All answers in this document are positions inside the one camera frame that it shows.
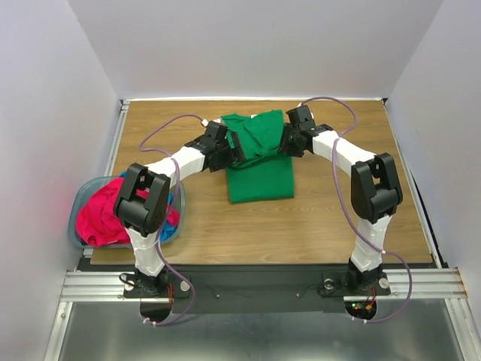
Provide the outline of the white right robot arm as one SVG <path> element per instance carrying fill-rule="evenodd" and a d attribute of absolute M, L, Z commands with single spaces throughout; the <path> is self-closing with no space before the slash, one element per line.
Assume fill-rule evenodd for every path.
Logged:
<path fill-rule="evenodd" d="M 386 231 L 403 193 L 394 158 L 375 154 L 340 137 L 326 124 L 317 125 L 307 105 L 286 112 L 278 148 L 281 154 L 302 157 L 306 151 L 331 161 L 334 185 L 345 216 L 349 215 L 338 183 L 337 170 L 350 178 L 350 202 L 358 216 L 355 247 L 349 258 L 346 286 L 351 293 L 369 290 L 383 276 Z"/>

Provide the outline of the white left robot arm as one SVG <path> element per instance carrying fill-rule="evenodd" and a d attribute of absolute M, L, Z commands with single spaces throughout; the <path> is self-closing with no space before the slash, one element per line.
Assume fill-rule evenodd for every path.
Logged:
<path fill-rule="evenodd" d="M 160 297 L 171 289 L 158 250 L 159 232 L 167 220 L 168 197 L 191 175 L 219 171 L 245 161 L 239 136 L 216 121 L 205 124 L 205 132 L 176 153 L 150 165 L 131 164 L 113 206 L 113 214 L 129 236 L 135 271 L 119 277 L 128 297 Z"/>

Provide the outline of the green t shirt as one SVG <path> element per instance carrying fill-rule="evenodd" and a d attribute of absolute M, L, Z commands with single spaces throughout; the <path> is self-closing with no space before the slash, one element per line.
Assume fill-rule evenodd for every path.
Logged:
<path fill-rule="evenodd" d="M 246 160 L 225 170 L 230 202 L 244 203 L 289 199 L 295 196 L 292 158 L 278 153 L 283 132 L 283 112 L 272 110 L 222 117 L 237 133 Z"/>

